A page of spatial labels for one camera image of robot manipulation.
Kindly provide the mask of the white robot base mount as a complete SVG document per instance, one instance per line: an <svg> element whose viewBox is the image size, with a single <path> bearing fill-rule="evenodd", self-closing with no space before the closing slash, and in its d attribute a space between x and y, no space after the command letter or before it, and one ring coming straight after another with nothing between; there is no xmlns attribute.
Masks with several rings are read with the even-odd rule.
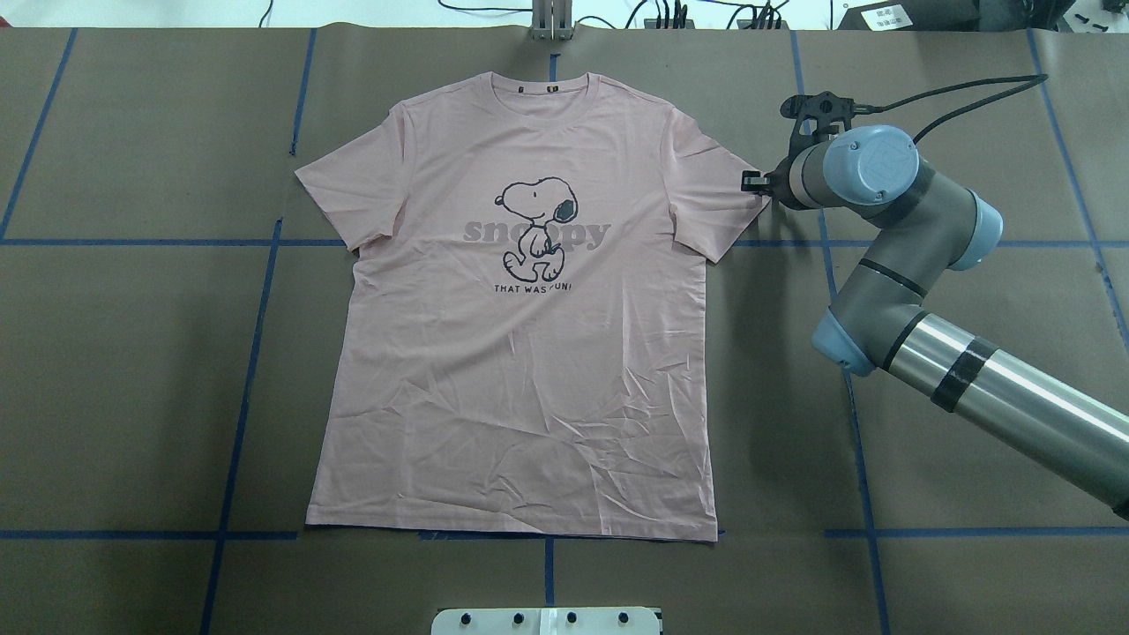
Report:
<svg viewBox="0 0 1129 635"><path fill-rule="evenodd" d="M662 634L659 609L642 606L443 609L431 634Z"/></svg>

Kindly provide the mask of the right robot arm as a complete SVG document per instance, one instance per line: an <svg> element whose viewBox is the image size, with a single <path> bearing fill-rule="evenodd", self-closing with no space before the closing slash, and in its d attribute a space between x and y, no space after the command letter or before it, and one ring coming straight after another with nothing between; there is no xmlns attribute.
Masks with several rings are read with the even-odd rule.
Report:
<svg viewBox="0 0 1129 635"><path fill-rule="evenodd" d="M739 188L795 212L839 206L878 232L819 319L819 353L855 377L899 379L1126 517L1126 414L931 307L947 275L999 246L1003 216L983 197L891 125L803 138L774 169L745 169Z"/></svg>

